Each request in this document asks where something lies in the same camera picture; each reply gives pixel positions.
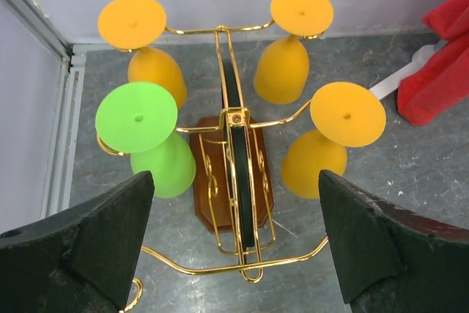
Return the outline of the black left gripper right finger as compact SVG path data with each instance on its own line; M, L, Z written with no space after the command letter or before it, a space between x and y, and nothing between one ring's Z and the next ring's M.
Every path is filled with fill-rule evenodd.
M353 312L467 312L468 230L421 216L322 170L320 204Z

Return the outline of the green plastic goblet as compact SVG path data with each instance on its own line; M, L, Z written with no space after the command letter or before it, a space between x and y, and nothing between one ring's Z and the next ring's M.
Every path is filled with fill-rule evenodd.
M133 82L103 98L95 130L104 147L129 156L134 174L151 172L154 196L169 199L186 192L196 176L193 153L176 129L177 118L178 107L169 91Z

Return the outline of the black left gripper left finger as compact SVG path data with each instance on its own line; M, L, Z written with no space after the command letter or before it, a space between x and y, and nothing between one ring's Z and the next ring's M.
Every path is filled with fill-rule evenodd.
M1 234L2 312L120 312L154 194L150 172Z

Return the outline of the orange plastic goblet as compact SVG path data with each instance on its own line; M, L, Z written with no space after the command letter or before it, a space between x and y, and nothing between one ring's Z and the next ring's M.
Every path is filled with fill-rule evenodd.
M270 14L288 36L262 53L254 88L269 103L289 104L301 96L309 76L309 54L300 38L322 35L333 22L333 5L330 0L271 0Z
M181 108L188 95L176 60L152 47L166 30L166 12L157 0L113 0L97 19L100 36L113 48L132 53L128 81L149 82L166 89Z
M295 195L316 199L319 175L330 170L340 176L347 166L347 148L378 140L386 125L380 100L368 89L336 81L319 88L309 104L315 129L298 137L281 165L281 178Z

